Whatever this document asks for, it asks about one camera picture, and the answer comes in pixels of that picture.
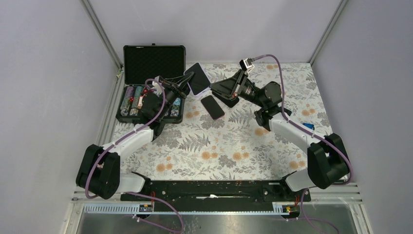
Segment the card deck box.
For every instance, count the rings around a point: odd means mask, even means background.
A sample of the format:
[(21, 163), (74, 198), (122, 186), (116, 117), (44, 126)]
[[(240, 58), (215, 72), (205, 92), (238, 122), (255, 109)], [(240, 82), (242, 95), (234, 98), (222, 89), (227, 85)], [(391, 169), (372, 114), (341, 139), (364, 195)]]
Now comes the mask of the card deck box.
[(137, 109), (141, 109), (143, 105), (143, 98), (144, 96), (140, 96), (138, 99)]

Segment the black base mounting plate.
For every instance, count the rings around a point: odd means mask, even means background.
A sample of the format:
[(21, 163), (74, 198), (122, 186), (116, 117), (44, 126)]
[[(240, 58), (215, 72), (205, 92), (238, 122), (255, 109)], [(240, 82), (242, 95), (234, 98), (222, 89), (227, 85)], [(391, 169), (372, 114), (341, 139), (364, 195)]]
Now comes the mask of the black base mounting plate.
[(125, 194), (121, 201), (147, 201), (156, 212), (167, 212), (164, 200), (179, 212), (272, 212), (273, 204), (311, 201), (309, 192), (292, 192), (280, 180), (154, 180), (140, 192)]

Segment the black poker chip case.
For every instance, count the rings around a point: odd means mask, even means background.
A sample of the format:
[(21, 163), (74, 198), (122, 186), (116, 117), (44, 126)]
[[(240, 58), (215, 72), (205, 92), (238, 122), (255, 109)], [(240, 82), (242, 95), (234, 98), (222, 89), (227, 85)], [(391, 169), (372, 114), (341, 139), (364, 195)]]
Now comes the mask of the black poker chip case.
[[(174, 78), (186, 69), (186, 48), (183, 45), (125, 45), (123, 47), (124, 82), (116, 119), (120, 123), (141, 123), (143, 108), (148, 108), (161, 96), (152, 91), (152, 79), (157, 76)], [(141, 109), (138, 99), (144, 96)]]

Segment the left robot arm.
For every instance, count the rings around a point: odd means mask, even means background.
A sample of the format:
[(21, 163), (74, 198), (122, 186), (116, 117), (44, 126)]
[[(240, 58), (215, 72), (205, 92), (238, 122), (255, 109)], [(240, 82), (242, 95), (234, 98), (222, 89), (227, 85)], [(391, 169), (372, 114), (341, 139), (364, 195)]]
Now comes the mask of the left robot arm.
[(150, 78), (145, 81), (147, 92), (141, 94), (138, 123), (122, 137), (102, 146), (87, 147), (81, 162), (76, 185), (85, 190), (88, 199), (109, 199), (116, 193), (132, 193), (139, 200), (151, 194), (150, 179), (142, 174), (122, 173), (120, 163), (142, 146), (160, 136), (165, 122), (165, 113), (176, 99), (184, 100), (184, 87), (194, 72), (177, 78)]

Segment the floral table mat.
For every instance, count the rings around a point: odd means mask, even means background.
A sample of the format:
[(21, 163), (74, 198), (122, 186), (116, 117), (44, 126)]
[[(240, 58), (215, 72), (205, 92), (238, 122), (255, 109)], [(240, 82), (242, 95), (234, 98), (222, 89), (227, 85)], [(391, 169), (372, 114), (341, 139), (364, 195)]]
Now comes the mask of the floral table mat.
[[(261, 63), (249, 78), (258, 87), (283, 80), (295, 122), (314, 124), (319, 135), (332, 133), (310, 64)], [(306, 153), (256, 123), (256, 105), (241, 99), (221, 108), (224, 116), (214, 120), (201, 97), (188, 95), (182, 122), (167, 124), (156, 140), (122, 160), (121, 172), (153, 180), (267, 180), (307, 167)]]

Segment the blue toy car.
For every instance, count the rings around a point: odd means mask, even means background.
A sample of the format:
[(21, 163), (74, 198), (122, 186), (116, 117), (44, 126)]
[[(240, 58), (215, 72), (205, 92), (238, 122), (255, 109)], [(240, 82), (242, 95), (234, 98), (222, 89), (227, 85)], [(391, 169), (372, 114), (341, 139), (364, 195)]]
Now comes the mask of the blue toy car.
[(303, 123), (303, 125), (311, 130), (315, 130), (315, 125), (311, 123)]

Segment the black phone case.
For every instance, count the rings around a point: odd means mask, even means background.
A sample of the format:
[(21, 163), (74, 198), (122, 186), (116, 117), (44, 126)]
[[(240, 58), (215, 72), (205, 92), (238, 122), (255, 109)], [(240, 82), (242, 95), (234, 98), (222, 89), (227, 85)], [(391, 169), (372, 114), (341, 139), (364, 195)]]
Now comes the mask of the black phone case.
[(232, 99), (232, 100), (228, 100), (226, 98), (223, 98), (222, 96), (220, 96), (219, 94), (212, 92), (212, 94), (219, 99), (221, 102), (223, 102), (227, 107), (229, 108), (233, 108), (240, 100), (238, 97)]

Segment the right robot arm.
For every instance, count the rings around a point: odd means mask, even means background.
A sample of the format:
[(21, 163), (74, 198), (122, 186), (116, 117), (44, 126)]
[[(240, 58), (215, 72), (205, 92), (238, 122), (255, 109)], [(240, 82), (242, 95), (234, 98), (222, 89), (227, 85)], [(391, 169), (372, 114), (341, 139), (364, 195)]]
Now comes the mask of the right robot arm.
[(314, 130), (295, 123), (282, 107), (282, 86), (271, 81), (258, 88), (245, 71), (212, 83), (213, 93), (222, 99), (243, 98), (260, 107), (254, 115), (265, 129), (281, 135), (307, 154), (307, 168), (286, 175), (279, 188), (281, 198), (293, 200), (299, 191), (318, 187), (326, 189), (351, 174), (350, 163), (341, 138), (337, 134), (319, 136)]

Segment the phone with purple edge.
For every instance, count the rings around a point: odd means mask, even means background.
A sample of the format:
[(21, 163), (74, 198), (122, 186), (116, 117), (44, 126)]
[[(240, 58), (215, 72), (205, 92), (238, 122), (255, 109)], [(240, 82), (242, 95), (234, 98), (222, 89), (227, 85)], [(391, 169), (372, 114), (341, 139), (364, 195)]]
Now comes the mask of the phone with purple edge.
[(207, 96), (201, 99), (201, 104), (204, 106), (213, 120), (220, 119), (225, 115), (223, 109), (220, 107), (213, 96)]

